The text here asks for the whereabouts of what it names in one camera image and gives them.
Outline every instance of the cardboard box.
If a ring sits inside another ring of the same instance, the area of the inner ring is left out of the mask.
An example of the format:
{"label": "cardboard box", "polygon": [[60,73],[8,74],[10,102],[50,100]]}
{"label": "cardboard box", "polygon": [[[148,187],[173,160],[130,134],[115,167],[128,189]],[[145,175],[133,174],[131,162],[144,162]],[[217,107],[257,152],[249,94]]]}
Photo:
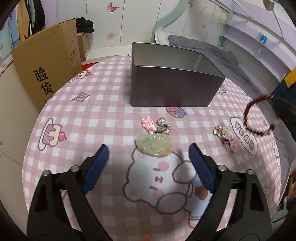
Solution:
{"label": "cardboard box", "polygon": [[26,92],[41,112],[46,102],[82,71],[75,19],[34,34],[13,49],[12,57]]}
{"label": "cardboard box", "polygon": [[90,49],[88,34],[84,34],[78,37],[78,46],[79,46],[79,52],[80,52],[80,59],[81,61],[85,61],[87,58],[87,55],[89,54],[89,49]]}

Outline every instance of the gray blanket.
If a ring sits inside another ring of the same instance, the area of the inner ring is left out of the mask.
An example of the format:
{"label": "gray blanket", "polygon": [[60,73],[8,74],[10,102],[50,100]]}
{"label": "gray blanket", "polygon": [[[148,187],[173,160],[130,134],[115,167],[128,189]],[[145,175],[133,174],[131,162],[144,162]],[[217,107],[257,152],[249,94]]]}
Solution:
{"label": "gray blanket", "polygon": [[[262,92],[242,69],[239,68],[237,60],[231,52],[219,49],[208,43],[176,35],[170,35],[168,39],[171,46],[193,50],[206,56],[224,76],[237,84],[251,98],[262,95]],[[272,123],[276,119],[273,108],[267,101],[258,104],[258,107],[269,123]],[[278,123],[273,134],[281,160],[281,194],[283,194],[289,177],[291,163],[296,158],[296,143],[282,121]]]}

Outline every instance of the clothes hanging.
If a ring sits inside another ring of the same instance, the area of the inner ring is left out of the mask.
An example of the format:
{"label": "clothes hanging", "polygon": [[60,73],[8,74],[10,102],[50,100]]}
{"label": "clothes hanging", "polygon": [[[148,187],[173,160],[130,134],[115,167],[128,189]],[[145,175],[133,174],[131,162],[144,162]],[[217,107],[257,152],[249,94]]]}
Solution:
{"label": "clothes hanging", "polygon": [[39,32],[45,26],[45,15],[40,0],[33,0],[35,8],[35,23],[32,27],[32,34]]}
{"label": "clothes hanging", "polygon": [[17,27],[17,6],[9,16],[9,28],[12,39],[12,48],[15,48],[20,43],[20,35]]}
{"label": "clothes hanging", "polygon": [[29,5],[30,5],[30,12],[31,12],[31,26],[33,28],[34,27],[34,23],[35,23],[35,5],[34,5],[34,0],[29,0]]}
{"label": "clothes hanging", "polygon": [[4,59],[12,51],[12,41],[9,27],[0,31],[0,59]]}
{"label": "clothes hanging", "polygon": [[17,5],[17,27],[20,35],[20,42],[29,36],[29,14],[26,8],[25,0],[20,0]]}
{"label": "clothes hanging", "polygon": [[26,5],[26,9],[27,9],[27,12],[28,12],[28,15],[29,15],[29,26],[28,26],[28,37],[31,36],[31,32],[32,32],[32,29],[31,29],[31,23],[32,23],[32,18],[31,18],[31,10],[30,10],[30,3],[29,3],[29,0],[25,0],[25,5]]}

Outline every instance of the open gray tin container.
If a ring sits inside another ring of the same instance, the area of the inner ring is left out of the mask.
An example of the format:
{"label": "open gray tin container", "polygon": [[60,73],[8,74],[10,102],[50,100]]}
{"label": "open gray tin container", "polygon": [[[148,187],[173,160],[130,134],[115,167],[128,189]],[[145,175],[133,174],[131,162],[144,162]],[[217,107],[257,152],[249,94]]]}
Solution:
{"label": "open gray tin container", "polygon": [[207,107],[225,77],[202,54],[152,43],[132,43],[134,107]]}

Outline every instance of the cupcake print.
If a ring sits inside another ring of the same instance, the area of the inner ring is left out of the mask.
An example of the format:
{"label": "cupcake print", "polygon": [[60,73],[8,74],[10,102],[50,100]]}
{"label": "cupcake print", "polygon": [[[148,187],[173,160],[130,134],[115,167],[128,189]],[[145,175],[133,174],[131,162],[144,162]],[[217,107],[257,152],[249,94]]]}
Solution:
{"label": "cupcake print", "polygon": [[65,132],[61,131],[61,129],[62,126],[54,124],[52,118],[48,119],[39,139],[39,150],[43,151],[47,145],[54,147],[58,142],[67,140]]}

